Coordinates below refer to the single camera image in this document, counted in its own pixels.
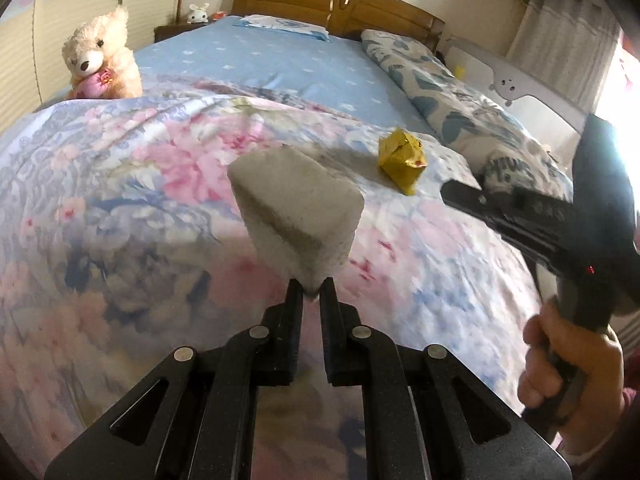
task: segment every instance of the curtain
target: curtain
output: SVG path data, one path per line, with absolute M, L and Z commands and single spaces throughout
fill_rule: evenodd
M 588 0 L 530 0 L 507 59 L 593 112 L 620 31 Z
M 0 136 L 41 104 L 33 59 L 34 2 L 12 0 L 0 16 Z

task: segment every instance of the white stuffed rabbit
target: white stuffed rabbit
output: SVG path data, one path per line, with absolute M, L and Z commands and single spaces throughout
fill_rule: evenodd
M 191 4 L 189 8 L 191 12 L 187 16 L 187 23 L 209 23 L 209 17 L 207 16 L 209 4 L 204 4 L 202 7 Z

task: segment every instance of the metal rivet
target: metal rivet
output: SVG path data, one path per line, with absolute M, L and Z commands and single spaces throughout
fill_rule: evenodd
M 368 326 L 360 325 L 355 327 L 351 333 L 354 337 L 358 339 L 366 339 L 367 337 L 371 337 L 371 329 Z
M 430 345 L 427 354 L 434 359 L 444 359 L 447 356 L 447 349 L 442 345 Z
M 264 339 L 269 335 L 269 329 L 263 325 L 256 325 L 249 330 L 249 335 L 254 339 Z
M 193 349 L 189 348 L 188 346 L 178 348 L 174 352 L 174 359 L 176 361 L 180 361 L 181 363 L 185 361 L 191 361 L 191 359 L 193 359 Z

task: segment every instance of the yellow candy wrapper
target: yellow candy wrapper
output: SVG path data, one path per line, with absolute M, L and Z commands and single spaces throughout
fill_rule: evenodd
M 427 167 L 420 140 L 402 128 L 378 141 L 378 167 L 406 195 L 415 194 L 415 183 Z

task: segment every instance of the wooden headboard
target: wooden headboard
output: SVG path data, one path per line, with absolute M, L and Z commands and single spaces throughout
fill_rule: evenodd
M 409 36 L 435 50 L 444 22 L 402 0 L 234 0 L 232 14 L 266 14 L 326 27 L 360 40 L 366 28 Z

